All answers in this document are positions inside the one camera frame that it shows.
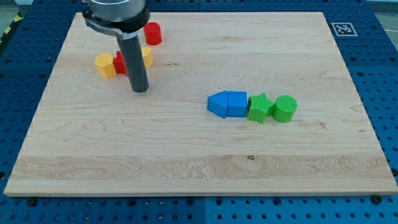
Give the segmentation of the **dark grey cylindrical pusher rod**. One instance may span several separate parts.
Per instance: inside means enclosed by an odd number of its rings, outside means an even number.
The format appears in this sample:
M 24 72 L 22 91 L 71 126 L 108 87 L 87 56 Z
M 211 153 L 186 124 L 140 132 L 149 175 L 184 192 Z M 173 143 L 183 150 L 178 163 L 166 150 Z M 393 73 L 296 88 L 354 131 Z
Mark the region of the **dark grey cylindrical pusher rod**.
M 118 40 L 127 75 L 133 92 L 143 93 L 149 88 L 149 81 L 142 56 L 138 35 Z

